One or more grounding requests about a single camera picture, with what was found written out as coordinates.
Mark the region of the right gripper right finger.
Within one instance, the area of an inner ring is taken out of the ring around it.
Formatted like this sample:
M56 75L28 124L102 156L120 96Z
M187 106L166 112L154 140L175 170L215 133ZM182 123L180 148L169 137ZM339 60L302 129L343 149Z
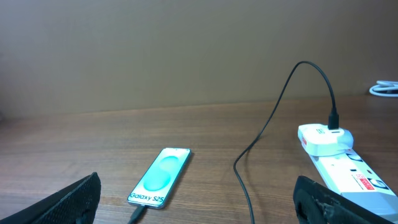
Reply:
M393 224L303 175L293 201L300 224Z

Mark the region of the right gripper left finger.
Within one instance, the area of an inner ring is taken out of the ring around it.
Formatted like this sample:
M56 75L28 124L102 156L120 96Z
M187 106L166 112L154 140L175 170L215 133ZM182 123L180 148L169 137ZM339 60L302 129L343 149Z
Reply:
M92 224L100 202L96 172L1 220L1 224Z

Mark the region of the blue Galaxy S25 smartphone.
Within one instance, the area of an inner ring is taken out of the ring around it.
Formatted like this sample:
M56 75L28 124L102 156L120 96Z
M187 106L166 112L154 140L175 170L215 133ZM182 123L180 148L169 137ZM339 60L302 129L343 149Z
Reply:
M191 152L191 149L171 147L161 150L127 197L127 202L154 209L165 207Z

